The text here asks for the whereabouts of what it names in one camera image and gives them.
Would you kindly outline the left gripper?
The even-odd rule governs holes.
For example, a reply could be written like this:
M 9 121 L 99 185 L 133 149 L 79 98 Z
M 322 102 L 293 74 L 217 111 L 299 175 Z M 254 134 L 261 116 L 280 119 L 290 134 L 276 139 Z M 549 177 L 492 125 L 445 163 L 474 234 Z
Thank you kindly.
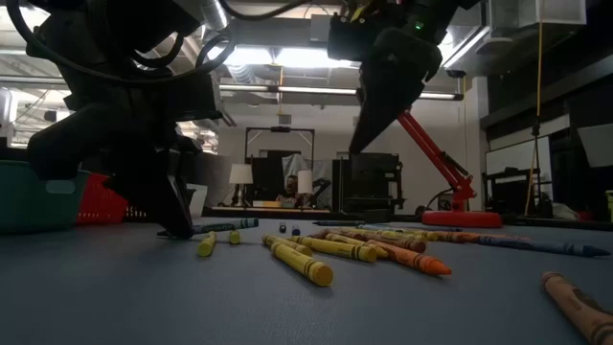
M 44 180 L 71 179 L 88 157 L 101 154 L 111 172 L 104 186 L 145 211 L 177 239 L 193 236 L 183 155 L 159 147 L 145 123 L 217 120 L 212 78 L 207 73 L 125 86 L 66 72 L 65 99 L 75 113 L 34 134 L 27 146 L 33 171 Z

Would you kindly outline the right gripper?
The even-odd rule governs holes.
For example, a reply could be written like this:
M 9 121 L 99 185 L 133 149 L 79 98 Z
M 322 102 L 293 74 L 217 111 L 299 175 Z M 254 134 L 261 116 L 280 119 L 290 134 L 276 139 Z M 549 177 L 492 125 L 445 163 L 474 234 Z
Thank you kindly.
M 360 67 L 360 113 L 349 146 L 359 153 L 419 98 L 442 62 L 438 48 L 458 8 L 479 0 L 400 0 L 381 6 L 386 24 Z

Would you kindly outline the light blue crayon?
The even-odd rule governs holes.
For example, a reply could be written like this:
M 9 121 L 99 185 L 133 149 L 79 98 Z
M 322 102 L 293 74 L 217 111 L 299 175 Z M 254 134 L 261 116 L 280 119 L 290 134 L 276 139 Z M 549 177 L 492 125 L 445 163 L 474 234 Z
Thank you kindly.
M 194 235 L 206 234 L 209 232 L 224 232 L 259 226 L 257 218 L 243 218 L 210 224 L 191 224 L 185 219 L 164 221 L 163 230 L 157 233 L 159 237 L 189 239 Z

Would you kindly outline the orange crayon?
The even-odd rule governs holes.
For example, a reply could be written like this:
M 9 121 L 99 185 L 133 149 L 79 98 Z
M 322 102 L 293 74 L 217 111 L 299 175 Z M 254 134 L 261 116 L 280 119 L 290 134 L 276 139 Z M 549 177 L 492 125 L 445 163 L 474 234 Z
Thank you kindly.
M 525 237 L 509 236 L 509 235 L 496 235 L 496 234 L 479 234 L 469 232 L 435 232 L 437 240 L 440 242 L 477 242 L 484 237 L 504 238 L 513 240 L 525 240 Z
M 405 248 L 397 247 L 381 241 L 368 240 L 368 243 L 382 248 L 388 257 L 399 264 L 414 268 L 429 275 L 450 275 L 452 270 L 435 257 L 424 255 Z

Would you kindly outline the red mesh basket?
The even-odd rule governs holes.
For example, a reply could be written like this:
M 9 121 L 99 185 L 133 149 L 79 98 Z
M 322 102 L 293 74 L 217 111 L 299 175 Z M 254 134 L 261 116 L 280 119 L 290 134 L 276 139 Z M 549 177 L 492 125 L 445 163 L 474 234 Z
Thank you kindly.
M 103 185 L 107 179 L 106 175 L 98 173 L 89 175 L 76 224 L 112 224 L 123 221 L 128 202 Z

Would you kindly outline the black cabinet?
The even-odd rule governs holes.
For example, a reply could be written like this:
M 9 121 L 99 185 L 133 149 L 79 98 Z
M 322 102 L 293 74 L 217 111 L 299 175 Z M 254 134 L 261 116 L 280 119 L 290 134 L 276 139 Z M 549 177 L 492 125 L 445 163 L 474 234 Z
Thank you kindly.
M 213 208 L 225 200 L 231 190 L 232 164 L 231 157 L 211 153 L 200 153 L 193 159 L 190 182 L 207 187 L 205 207 Z

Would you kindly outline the bright ceiling light panel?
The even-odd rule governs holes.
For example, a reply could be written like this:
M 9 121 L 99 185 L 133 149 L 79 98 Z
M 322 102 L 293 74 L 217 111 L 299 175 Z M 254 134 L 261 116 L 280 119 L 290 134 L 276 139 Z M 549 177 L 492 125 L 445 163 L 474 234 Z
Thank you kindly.
M 262 47 L 238 46 L 228 56 L 226 65 L 264 65 L 276 64 L 290 68 L 349 68 L 357 69 L 359 62 L 345 59 L 332 59 L 325 50 L 311 48 L 282 48 L 274 53 L 271 49 Z

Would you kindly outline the white shade table lamp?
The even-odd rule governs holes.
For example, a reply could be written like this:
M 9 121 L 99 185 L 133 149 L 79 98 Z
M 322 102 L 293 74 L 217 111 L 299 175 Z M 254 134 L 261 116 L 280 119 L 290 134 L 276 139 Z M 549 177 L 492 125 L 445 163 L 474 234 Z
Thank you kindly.
M 301 208 L 305 208 L 309 205 L 310 198 L 313 194 L 312 182 L 312 170 L 302 170 L 298 172 L 297 193 Z
M 229 176 L 229 183 L 235 187 L 231 205 L 246 207 L 246 186 L 253 183 L 252 166 L 249 164 L 233 164 Z

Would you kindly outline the person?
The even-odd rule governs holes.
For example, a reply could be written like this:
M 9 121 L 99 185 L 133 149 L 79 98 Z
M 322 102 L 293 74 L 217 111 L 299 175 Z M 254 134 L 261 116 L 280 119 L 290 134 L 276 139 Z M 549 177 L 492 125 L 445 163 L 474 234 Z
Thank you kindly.
M 284 208 L 296 208 L 299 204 L 298 177 L 289 175 L 285 182 L 284 191 L 277 195 L 276 200 Z

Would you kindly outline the red desk lamp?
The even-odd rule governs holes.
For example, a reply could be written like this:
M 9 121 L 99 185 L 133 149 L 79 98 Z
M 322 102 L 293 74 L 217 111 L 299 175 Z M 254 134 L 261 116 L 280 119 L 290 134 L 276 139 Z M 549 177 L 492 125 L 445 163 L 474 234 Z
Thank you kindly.
M 435 144 L 409 110 L 402 112 L 398 121 L 447 181 L 452 193 L 450 211 L 424 211 L 421 222 L 437 226 L 500 228 L 503 221 L 499 214 L 467 209 L 468 201 L 477 196 L 471 187 L 472 175 Z

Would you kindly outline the black desk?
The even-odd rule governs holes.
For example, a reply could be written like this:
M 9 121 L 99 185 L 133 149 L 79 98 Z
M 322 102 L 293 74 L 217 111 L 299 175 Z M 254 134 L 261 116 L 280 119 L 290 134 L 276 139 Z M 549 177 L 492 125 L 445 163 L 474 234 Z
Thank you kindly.
M 540 169 L 505 168 L 483 173 L 485 207 L 503 216 L 552 219 L 553 202 L 542 189 Z

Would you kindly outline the grey monitor panel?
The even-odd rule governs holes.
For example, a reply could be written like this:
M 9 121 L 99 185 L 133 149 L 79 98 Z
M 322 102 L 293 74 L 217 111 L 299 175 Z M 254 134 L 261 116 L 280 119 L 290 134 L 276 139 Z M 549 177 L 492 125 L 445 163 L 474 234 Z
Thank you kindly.
M 591 168 L 613 166 L 613 123 L 578 129 Z

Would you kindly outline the white bag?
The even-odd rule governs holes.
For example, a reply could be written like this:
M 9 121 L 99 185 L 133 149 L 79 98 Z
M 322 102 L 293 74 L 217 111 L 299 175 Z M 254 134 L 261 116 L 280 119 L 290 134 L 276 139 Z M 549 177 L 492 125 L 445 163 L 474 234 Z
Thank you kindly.
M 567 219 L 572 221 L 579 221 L 580 216 L 577 212 L 572 210 L 566 204 L 563 203 L 552 203 L 553 217 L 555 219 Z

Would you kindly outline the black metal frame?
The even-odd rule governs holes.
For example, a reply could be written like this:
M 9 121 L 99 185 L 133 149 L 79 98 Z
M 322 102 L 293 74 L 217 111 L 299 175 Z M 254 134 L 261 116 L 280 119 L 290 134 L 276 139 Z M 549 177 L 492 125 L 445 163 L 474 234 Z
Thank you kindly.
M 310 160 L 314 161 L 314 153 L 315 153 L 315 134 L 316 131 L 312 128 L 294 128 L 290 126 L 271 126 L 271 127 L 262 127 L 262 126 L 248 126 L 245 129 L 244 133 L 244 163 L 252 163 L 254 161 L 254 157 L 249 155 L 249 145 L 257 139 L 263 131 L 268 132 L 276 132 L 276 133 L 290 133 L 296 132 L 298 133 L 309 145 L 310 145 Z M 303 135 L 304 132 L 307 132 L 311 135 L 311 140 L 308 141 Z

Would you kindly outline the black aluminium table frame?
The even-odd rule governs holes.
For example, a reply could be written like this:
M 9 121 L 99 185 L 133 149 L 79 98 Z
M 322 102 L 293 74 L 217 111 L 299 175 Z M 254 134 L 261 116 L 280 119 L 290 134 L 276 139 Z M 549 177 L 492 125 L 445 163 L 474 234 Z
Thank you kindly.
M 241 208 L 204 207 L 202 217 L 212 218 L 259 218 L 259 219 L 301 219 L 301 220 L 367 220 L 365 214 L 335 213 L 329 210 L 287 209 L 287 208 Z

